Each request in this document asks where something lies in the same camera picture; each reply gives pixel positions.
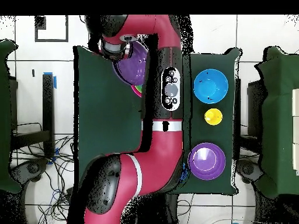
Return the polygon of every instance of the blue tape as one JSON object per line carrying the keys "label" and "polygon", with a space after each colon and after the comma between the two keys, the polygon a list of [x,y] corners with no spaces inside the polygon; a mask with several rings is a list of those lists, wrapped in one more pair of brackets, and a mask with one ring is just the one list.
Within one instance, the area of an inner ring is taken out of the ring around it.
{"label": "blue tape", "polygon": [[[55,149],[54,154],[59,155],[59,148]],[[53,162],[55,162],[56,160],[57,160],[57,157],[52,157],[52,160],[50,162],[48,162],[48,165],[53,165]]]}
{"label": "blue tape", "polygon": [[[44,72],[44,75],[53,75],[53,72]],[[53,87],[57,88],[56,76],[53,76]]]}
{"label": "blue tape", "polygon": [[180,177],[180,182],[183,182],[186,179],[187,175],[188,175],[188,170],[186,169],[186,165],[183,163],[183,171]]}
{"label": "blue tape", "polygon": [[56,76],[53,77],[53,86],[54,86],[55,89],[57,88]]}

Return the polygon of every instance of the white tiled floor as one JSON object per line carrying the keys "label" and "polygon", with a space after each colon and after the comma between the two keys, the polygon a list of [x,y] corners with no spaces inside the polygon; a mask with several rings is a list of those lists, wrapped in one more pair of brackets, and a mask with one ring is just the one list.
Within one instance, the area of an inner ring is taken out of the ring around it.
{"label": "white tiled floor", "polygon": [[[262,60],[263,50],[267,46],[280,46],[287,53],[299,50],[299,25],[294,20],[298,16],[287,15],[191,15],[194,33],[193,47],[196,53],[224,53],[237,46],[243,50],[239,65],[241,78],[241,124],[248,124],[247,85],[260,79],[254,65]],[[69,16],[68,43],[34,42],[34,17],[0,16],[0,39],[15,40],[19,46],[8,58],[11,75],[19,81],[18,121],[19,123],[42,122],[41,117],[41,75],[52,72],[57,77],[55,89],[55,133],[73,133],[74,115],[74,72],[72,46],[86,46],[88,34],[79,16]],[[55,33],[40,30],[39,35],[47,39],[61,38],[64,35],[64,16],[47,19],[47,26],[52,26]],[[38,127],[24,127],[24,131],[38,130]],[[57,183],[52,165],[47,172]],[[65,173],[67,186],[73,183],[71,172]],[[251,185],[244,184],[239,176],[235,178],[239,194],[224,195],[182,194],[178,214],[180,224],[252,224],[254,219],[255,198]],[[44,174],[38,184],[30,183],[26,195],[26,212],[29,224],[37,224],[41,213],[36,204],[49,204],[52,197],[47,176]]]}

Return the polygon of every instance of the dark green table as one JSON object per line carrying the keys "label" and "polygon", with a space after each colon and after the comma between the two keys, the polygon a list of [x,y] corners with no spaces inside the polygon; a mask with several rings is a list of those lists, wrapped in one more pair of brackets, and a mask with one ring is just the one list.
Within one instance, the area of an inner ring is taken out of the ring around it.
{"label": "dark green table", "polygon": [[268,198],[280,194],[299,194],[299,176],[293,169],[292,90],[299,88],[299,55],[283,54],[277,47],[257,68],[268,96],[262,105],[262,170],[255,183]]}
{"label": "dark green table", "polygon": [[[79,176],[87,164],[100,153],[133,151],[140,144],[141,99],[129,85],[123,83],[113,72],[112,63],[83,47],[77,47],[79,55]],[[192,54],[192,75],[184,63],[185,117],[183,123],[185,149],[201,142],[212,142],[225,153],[226,166],[223,174],[212,181],[203,181],[191,175],[173,193],[216,193],[232,195],[237,191],[231,185],[232,174],[232,115],[234,108],[235,60],[240,50],[234,48],[225,55]],[[229,90],[219,103],[206,105],[193,99],[191,143],[187,143],[188,121],[191,116],[192,82],[205,69],[218,69],[228,79]],[[203,116],[210,108],[222,111],[223,120],[218,126],[208,125]]]}

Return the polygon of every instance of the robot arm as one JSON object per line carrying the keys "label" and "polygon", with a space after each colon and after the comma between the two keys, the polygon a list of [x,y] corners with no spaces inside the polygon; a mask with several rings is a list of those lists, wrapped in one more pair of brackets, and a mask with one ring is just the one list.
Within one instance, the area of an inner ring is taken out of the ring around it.
{"label": "robot arm", "polygon": [[183,155],[180,29],[172,15],[86,16],[85,22],[91,37],[101,39],[102,55],[112,61],[128,56],[128,44],[138,34],[158,35],[158,50],[147,59],[142,89],[140,149],[96,157],[79,189],[87,201],[85,224],[120,224],[132,197],[169,191],[179,182]]}

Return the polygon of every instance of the floor tile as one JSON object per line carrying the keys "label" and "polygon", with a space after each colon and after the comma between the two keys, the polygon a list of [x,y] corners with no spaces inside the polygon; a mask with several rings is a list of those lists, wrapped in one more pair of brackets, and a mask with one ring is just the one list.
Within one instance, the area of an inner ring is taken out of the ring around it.
{"label": "floor tile", "polygon": [[15,62],[13,61],[7,61],[6,65],[9,69],[9,75],[10,76],[16,76],[16,68],[15,68]]}
{"label": "floor tile", "polygon": [[[56,135],[55,140],[61,139],[62,137],[64,136]],[[64,140],[57,141],[56,148],[60,148],[63,141]],[[72,154],[70,151],[71,148],[69,147],[71,142],[73,141],[70,140],[63,148],[61,148],[60,155],[69,156]],[[60,174],[62,174],[62,177],[64,179],[64,191],[66,192],[66,189],[74,186],[74,164],[64,160],[67,160],[67,157],[59,157],[55,160],[55,162],[57,163],[56,168],[58,169]],[[55,164],[48,164],[46,172],[41,175],[41,179],[38,182],[29,183],[26,191],[26,204],[54,203],[59,194],[53,191],[53,189],[57,190],[59,187],[62,190],[62,179],[58,176],[56,168]]]}
{"label": "floor tile", "polygon": [[[63,216],[57,215],[56,219],[51,217],[51,208],[50,206],[45,205],[25,205],[27,224],[67,224],[65,220],[57,220],[57,218],[64,219]],[[67,218],[67,210],[63,210],[62,212],[64,216]]]}
{"label": "floor tile", "polygon": [[18,123],[43,123],[43,74],[56,76],[54,89],[55,133],[74,130],[74,68],[73,62],[16,62],[18,87]]}
{"label": "floor tile", "polygon": [[193,194],[180,194],[178,198],[178,205],[189,205],[191,204],[191,200],[193,198]]}
{"label": "floor tile", "polygon": [[15,17],[0,16],[0,40],[15,40]]}
{"label": "floor tile", "polygon": [[195,194],[192,205],[228,205],[232,204],[232,196],[217,194]]}
{"label": "floor tile", "polygon": [[190,215],[190,210],[188,206],[178,206],[177,208],[179,224],[187,224]]}
{"label": "floor tile", "polygon": [[255,207],[235,207],[232,212],[233,222],[238,224],[253,224]]}
{"label": "floor tile", "polygon": [[286,53],[294,53],[299,50],[298,35],[299,24],[293,15],[238,15],[241,61],[262,61],[268,46],[280,46]]}
{"label": "floor tile", "polygon": [[231,206],[192,206],[188,224],[230,224],[231,218]]}
{"label": "floor tile", "polygon": [[[68,42],[35,42],[34,16],[16,17],[17,60],[73,60],[73,46],[87,46],[88,32],[79,15],[68,16]],[[65,16],[46,16],[46,30],[39,33],[47,39],[59,39],[65,29]]]}
{"label": "floor tile", "polygon": [[255,206],[255,192],[252,184],[245,184],[242,177],[236,173],[235,186],[238,194],[233,196],[233,204],[241,206]]}
{"label": "floor tile", "polygon": [[223,54],[235,47],[236,15],[190,15],[196,53]]}

